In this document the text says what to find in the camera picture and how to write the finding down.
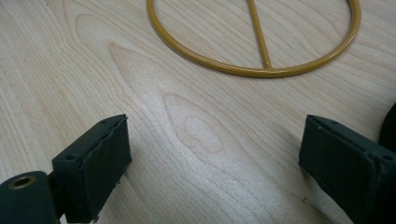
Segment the black round object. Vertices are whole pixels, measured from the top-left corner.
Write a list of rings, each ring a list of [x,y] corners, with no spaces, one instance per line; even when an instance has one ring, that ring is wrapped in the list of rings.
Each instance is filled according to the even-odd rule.
[[[378,143],[396,153],[396,103],[384,118]]]

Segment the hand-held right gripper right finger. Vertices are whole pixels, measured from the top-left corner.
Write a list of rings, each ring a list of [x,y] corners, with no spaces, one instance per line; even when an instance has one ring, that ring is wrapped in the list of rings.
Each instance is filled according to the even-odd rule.
[[[396,224],[396,153],[341,123],[309,115],[299,164],[354,224]]]

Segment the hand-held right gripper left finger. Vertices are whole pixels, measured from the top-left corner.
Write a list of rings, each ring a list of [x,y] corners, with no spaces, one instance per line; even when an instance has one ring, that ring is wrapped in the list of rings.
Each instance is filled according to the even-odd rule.
[[[131,162],[127,117],[96,123],[52,160],[57,212],[71,223],[95,220]]]

